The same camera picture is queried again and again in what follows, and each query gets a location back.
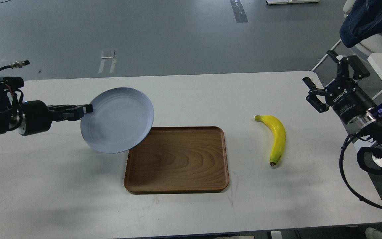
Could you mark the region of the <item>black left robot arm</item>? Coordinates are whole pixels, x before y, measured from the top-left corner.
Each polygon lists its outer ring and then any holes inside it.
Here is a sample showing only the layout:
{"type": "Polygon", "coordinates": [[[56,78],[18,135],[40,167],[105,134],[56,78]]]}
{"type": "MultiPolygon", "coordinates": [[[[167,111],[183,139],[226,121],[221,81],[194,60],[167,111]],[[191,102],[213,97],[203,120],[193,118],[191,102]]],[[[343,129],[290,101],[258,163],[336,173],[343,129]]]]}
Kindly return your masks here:
{"type": "MultiPolygon", "coordinates": [[[[28,60],[15,61],[0,67],[0,72],[29,64],[28,60]]],[[[0,77],[0,134],[19,130],[22,136],[34,135],[48,131],[55,121],[81,120],[94,111],[92,104],[46,105],[39,100],[24,101],[23,86],[21,77],[0,77]]]]}

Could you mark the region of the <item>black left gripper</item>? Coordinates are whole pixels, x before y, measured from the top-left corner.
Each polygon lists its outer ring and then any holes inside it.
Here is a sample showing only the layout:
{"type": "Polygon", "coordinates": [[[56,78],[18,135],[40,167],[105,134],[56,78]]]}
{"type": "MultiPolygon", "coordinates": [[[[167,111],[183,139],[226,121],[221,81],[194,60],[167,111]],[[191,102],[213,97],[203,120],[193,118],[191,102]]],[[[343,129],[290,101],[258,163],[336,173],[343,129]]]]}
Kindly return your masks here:
{"type": "Polygon", "coordinates": [[[18,132],[22,136],[46,132],[52,121],[77,121],[93,111],[92,104],[47,106],[39,100],[26,101],[22,104],[23,120],[18,132]]]}

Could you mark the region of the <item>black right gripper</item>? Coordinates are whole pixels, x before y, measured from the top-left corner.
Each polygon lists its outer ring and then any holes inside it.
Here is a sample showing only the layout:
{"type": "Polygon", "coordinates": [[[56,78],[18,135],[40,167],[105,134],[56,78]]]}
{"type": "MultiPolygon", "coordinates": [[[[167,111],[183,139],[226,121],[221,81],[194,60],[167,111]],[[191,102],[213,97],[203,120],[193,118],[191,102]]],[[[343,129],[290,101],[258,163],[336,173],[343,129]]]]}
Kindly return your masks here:
{"type": "Polygon", "coordinates": [[[328,50],[327,56],[337,64],[336,77],[325,89],[317,88],[309,77],[304,77],[302,80],[309,88],[306,100],[319,113],[327,112],[331,106],[344,124],[350,124],[355,117],[377,106],[357,84],[370,77],[370,72],[356,55],[342,56],[328,50]],[[318,96],[325,97],[326,103],[318,96]]]}

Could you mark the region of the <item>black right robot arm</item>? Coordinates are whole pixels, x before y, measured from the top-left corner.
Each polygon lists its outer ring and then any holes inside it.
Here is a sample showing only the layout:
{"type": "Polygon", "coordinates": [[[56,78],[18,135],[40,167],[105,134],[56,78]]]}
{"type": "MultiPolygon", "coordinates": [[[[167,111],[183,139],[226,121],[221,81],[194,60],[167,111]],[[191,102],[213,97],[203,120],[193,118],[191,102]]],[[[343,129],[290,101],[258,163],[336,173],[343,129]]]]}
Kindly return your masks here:
{"type": "Polygon", "coordinates": [[[337,64],[336,76],[325,88],[303,78],[309,88],[306,100],[320,113],[332,108],[344,124],[358,127],[357,138],[372,140],[372,146],[359,149],[357,162],[362,170],[382,176],[382,103],[377,105],[358,84],[370,73],[356,55],[340,56],[328,50],[327,56],[337,64]]]}

